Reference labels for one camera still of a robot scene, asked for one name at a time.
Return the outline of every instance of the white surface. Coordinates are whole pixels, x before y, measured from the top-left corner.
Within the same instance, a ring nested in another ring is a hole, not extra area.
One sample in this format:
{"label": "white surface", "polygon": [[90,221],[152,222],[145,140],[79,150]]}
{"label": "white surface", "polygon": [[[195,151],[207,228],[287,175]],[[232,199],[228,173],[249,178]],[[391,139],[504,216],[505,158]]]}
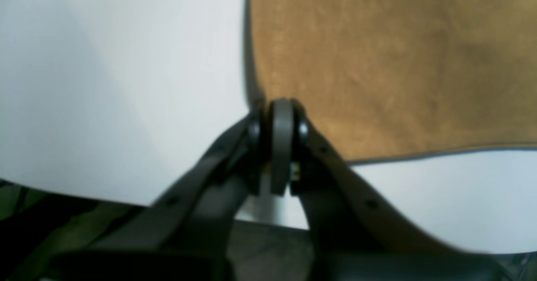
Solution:
{"label": "white surface", "polygon": [[244,0],[0,0],[0,177],[150,204],[248,111]]}
{"label": "white surface", "polygon": [[238,220],[309,229],[302,204],[291,196],[287,187],[284,196],[271,195],[270,175],[261,176],[259,196],[250,195],[235,216]]}
{"label": "white surface", "polygon": [[353,170],[423,230],[474,252],[537,250],[537,152],[446,155]]}
{"label": "white surface", "polygon": [[[150,204],[247,113],[243,5],[0,0],[0,177]],[[452,245],[529,252],[535,163],[535,152],[505,151],[355,169]],[[280,223],[304,224],[296,200],[278,202],[291,213]]]}

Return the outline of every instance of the white backdrop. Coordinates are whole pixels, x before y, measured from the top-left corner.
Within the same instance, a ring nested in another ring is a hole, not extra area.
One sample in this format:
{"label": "white backdrop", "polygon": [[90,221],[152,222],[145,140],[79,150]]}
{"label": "white backdrop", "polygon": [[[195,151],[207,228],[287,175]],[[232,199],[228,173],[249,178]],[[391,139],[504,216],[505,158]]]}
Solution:
{"label": "white backdrop", "polygon": [[[0,177],[151,204],[248,111],[243,14],[244,0],[0,0]],[[509,253],[537,250],[536,163],[489,151],[354,169],[435,237]]]}

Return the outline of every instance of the tan fabric panel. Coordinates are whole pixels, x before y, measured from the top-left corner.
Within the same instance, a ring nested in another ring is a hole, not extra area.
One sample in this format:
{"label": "tan fabric panel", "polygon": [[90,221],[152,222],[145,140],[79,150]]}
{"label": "tan fabric panel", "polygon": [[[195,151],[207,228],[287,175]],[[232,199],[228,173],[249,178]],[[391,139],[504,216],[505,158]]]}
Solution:
{"label": "tan fabric panel", "polygon": [[267,99],[346,159],[537,146],[537,0],[251,0]]}

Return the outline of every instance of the brown suede fabric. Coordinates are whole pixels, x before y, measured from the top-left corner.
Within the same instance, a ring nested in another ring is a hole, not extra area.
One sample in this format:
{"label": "brown suede fabric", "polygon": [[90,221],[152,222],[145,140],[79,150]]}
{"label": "brown suede fabric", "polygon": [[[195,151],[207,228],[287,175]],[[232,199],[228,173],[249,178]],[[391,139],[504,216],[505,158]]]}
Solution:
{"label": "brown suede fabric", "polygon": [[345,159],[537,146],[537,0],[251,0],[267,99]]}

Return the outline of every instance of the screw hole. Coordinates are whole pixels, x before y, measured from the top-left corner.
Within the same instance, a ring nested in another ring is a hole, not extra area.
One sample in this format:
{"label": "screw hole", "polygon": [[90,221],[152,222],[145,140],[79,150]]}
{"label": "screw hole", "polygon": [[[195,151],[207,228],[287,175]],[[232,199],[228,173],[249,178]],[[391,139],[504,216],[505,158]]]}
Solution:
{"label": "screw hole", "polygon": [[367,200],[366,201],[366,205],[371,209],[371,210],[376,210],[378,209],[378,203],[375,201],[375,200]]}
{"label": "screw hole", "polygon": [[179,196],[172,196],[166,201],[167,207],[173,207],[181,201]]}

